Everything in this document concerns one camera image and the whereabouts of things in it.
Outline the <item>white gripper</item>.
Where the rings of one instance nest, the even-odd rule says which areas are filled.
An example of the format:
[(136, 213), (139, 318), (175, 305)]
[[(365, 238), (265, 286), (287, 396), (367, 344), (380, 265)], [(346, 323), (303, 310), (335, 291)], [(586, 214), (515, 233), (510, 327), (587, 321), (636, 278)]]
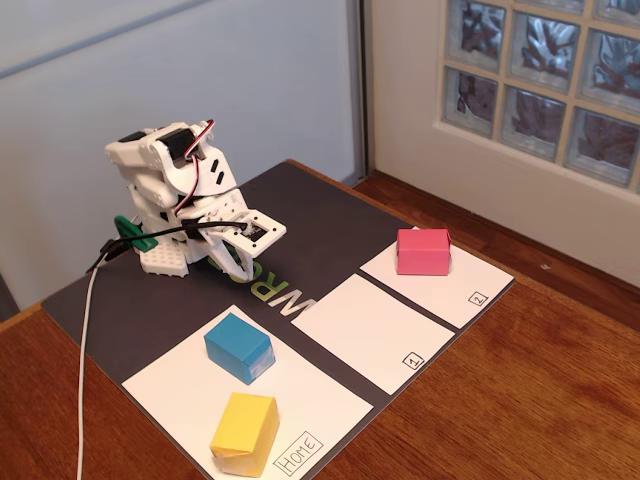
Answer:
[[(248, 212), (247, 204), (239, 189), (233, 189), (219, 196), (208, 196), (194, 200), (182, 209), (182, 224), (191, 224), (213, 221), (244, 222)], [(185, 231), (182, 239), (206, 240), (209, 245), (209, 256), (216, 262), (220, 269), (240, 281), (249, 281), (254, 278), (254, 259), (246, 252), (237, 249), (238, 261), (225, 246), (221, 239), (246, 238), (246, 227), (210, 227)]]

